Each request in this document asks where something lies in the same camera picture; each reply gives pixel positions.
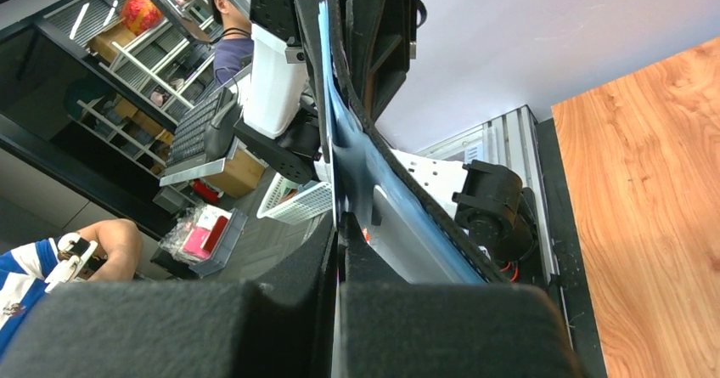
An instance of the wood grain surface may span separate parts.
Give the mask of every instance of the wood grain surface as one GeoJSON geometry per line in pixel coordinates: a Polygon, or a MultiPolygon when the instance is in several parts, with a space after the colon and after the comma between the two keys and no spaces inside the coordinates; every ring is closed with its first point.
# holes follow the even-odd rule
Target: wood grain surface
{"type": "Polygon", "coordinates": [[[553,112],[609,377],[720,377],[720,38],[553,112]]]}

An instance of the black keyboard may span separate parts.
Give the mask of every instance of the black keyboard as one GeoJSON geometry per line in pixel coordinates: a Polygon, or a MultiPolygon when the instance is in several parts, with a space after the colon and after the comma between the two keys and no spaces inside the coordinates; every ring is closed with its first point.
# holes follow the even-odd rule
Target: black keyboard
{"type": "Polygon", "coordinates": [[[170,146],[167,166],[173,166],[205,152],[205,129],[212,117],[225,104],[235,99],[227,87],[216,90],[207,99],[189,110],[177,124],[175,138],[170,146]]]}

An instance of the blue and white striped shirt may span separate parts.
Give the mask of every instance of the blue and white striped shirt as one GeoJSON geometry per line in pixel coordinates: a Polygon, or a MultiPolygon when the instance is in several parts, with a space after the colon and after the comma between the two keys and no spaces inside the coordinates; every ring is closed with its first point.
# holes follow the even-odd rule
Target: blue and white striped shirt
{"type": "Polygon", "coordinates": [[[53,239],[0,255],[0,358],[32,307],[45,296],[45,278],[58,265],[53,239]]]}

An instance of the red lantern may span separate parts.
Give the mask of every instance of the red lantern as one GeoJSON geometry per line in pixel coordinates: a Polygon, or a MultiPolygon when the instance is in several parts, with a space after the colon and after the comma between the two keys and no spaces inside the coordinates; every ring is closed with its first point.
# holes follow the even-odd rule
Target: red lantern
{"type": "Polygon", "coordinates": [[[143,32],[158,25],[162,13],[150,0],[126,0],[120,12],[122,24],[139,36],[143,32]]]}

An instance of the gray floor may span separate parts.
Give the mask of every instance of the gray floor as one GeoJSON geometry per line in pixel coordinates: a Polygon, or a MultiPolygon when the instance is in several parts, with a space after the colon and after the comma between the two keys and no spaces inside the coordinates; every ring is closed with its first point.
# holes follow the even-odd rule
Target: gray floor
{"type": "Polygon", "coordinates": [[[253,279],[268,271],[287,257],[305,241],[316,220],[288,225],[270,218],[258,218],[257,210],[265,196],[275,172],[267,169],[255,191],[239,200],[224,200],[220,206],[234,206],[248,216],[244,232],[228,265],[219,274],[205,280],[253,279]]]}

